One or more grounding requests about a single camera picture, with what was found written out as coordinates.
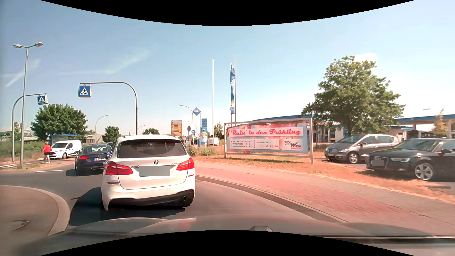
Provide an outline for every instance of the sky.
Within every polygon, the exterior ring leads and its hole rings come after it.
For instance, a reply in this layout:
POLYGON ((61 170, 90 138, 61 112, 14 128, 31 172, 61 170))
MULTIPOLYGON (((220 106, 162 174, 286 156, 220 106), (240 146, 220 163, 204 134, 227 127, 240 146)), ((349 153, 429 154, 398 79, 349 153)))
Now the sky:
MULTIPOLYGON (((47 93, 49 104, 81 110, 88 129, 106 126, 135 133, 136 107, 123 81, 138 94, 139 130, 170 133, 171 120, 212 130, 228 123, 230 65, 237 55, 237 121, 300 114, 324 80, 326 68, 344 56, 376 60, 374 74, 390 80, 404 117, 455 114, 455 41, 450 0, 415 0, 367 12, 264 26, 189 26, 121 18, 36 0, 3 0, 0 8, 0 129, 11 127, 11 110, 23 93, 25 49, 29 50, 26 94, 47 93), (195 116, 189 106, 201 110, 195 116)), ((25 101, 26 127, 40 106, 25 101)), ((14 120, 20 122, 21 102, 14 120)))

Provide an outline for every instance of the tail light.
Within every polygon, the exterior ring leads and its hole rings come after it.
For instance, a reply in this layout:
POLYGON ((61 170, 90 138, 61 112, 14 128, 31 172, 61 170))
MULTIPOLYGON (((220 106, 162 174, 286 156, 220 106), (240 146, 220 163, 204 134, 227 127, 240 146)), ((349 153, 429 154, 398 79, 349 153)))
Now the tail light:
POLYGON ((177 166, 177 171, 185 171, 185 170, 189 170, 189 169, 193 169, 193 168, 194 168, 194 161, 190 157, 190 159, 188 159, 187 161, 185 161, 183 163, 180 163, 177 166))
POLYGON ((125 165, 116 164, 115 162, 109 161, 106 163, 106 175, 130 175, 133 174, 133 170, 125 165))

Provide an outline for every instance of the yellow direction sign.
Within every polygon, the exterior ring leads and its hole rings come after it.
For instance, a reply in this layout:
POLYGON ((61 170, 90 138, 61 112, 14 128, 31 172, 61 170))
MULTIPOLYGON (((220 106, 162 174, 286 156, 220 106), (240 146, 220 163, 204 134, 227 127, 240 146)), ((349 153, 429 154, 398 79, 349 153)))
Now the yellow direction sign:
POLYGON ((182 121, 171 121, 171 135, 181 136, 182 135, 182 121))

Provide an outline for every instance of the person in red shirt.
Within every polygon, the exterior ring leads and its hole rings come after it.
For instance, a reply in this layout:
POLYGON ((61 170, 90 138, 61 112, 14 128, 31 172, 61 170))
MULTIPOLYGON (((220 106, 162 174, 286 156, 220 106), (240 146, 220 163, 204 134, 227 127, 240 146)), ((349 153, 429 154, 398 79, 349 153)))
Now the person in red shirt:
POLYGON ((49 155, 51 154, 51 146, 49 145, 49 142, 47 142, 47 141, 43 147, 43 152, 44 152, 44 158, 46 159, 46 163, 50 164, 51 159, 49 158, 49 155))

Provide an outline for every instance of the car wash logo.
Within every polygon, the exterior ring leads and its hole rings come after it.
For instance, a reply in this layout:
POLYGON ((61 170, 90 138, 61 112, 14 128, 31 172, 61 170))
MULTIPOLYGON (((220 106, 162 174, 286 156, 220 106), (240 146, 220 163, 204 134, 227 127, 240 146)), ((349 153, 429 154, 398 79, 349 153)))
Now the car wash logo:
POLYGON ((287 147, 290 147, 291 150, 302 150, 302 144, 299 143, 299 142, 293 142, 293 141, 290 141, 290 140, 285 140, 284 141, 284 145, 286 145, 287 147))

